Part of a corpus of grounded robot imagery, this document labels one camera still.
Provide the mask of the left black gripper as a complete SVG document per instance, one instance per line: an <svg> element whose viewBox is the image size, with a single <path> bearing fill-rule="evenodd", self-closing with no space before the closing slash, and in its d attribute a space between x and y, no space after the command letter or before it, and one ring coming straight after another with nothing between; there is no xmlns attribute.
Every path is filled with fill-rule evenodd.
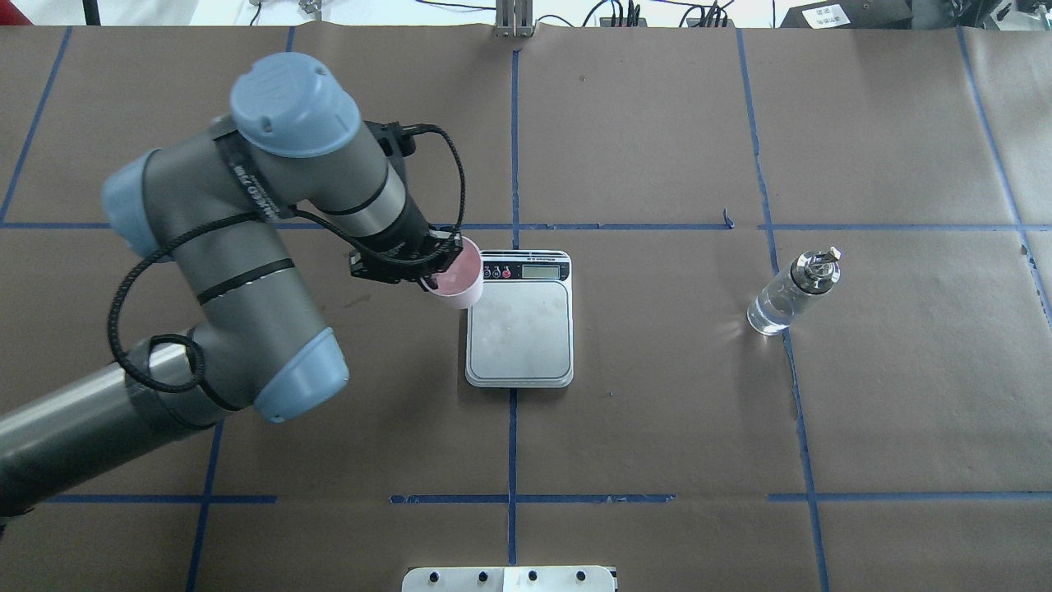
<svg viewBox="0 0 1052 592"><path fill-rule="evenodd" d="M398 241L382 247L379 241L352 240L348 256L350 275L381 284L418 284L424 291L440 288L433 274L445 272L461 252L463 234L454 229L428 229L420 243Z"/></svg>

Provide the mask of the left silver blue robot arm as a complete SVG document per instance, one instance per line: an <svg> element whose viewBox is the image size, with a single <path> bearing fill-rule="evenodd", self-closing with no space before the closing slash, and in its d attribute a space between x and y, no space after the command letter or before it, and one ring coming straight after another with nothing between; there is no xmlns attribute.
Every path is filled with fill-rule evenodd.
<svg viewBox="0 0 1052 592"><path fill-rule="evenodd" d="M307 219L352 247L361 280L434 285L461 254L462 220L428 224L404 157L434 124L365 121L330 70L275 53L232 84L206 132L151 150L103 185L113 231L139 256L113 295L107 368L2 419L2 520L240 409L272 423L342 391L349 370L277 233ZM203 322L124 348L120 314L155 263L177 263Z"/></svg>

